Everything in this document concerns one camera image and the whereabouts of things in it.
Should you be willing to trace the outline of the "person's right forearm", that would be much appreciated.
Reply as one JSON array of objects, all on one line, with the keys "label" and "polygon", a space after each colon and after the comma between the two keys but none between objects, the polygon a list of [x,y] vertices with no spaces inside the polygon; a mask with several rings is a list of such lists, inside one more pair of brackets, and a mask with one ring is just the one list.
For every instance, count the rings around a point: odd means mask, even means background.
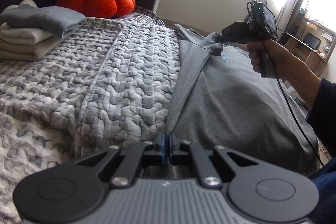
[{"label": "person's right forearm", "polygon": [[298,95],[312,109],[316,99],[321,79],[318,78],[305,63],[292,55],[286,48],[282,48],[282,54],[277,61],[278,75],[288,81]]}]

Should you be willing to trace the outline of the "person's right hand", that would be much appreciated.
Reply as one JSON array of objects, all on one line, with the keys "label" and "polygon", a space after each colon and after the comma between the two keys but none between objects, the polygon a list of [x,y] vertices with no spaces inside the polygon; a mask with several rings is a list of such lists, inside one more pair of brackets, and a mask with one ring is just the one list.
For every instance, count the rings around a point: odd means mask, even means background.
[{"label": "person's right hand", "polygon": [[261,73],[261,60],[258,57],[259,52],[266,52],[275,64],[277,76],[285,80],[286,69],[288,67],[288,57],[290,52],[274,40],[264,40],[258,42],[248,42],[248,56],[251,60],[253,70]]}]

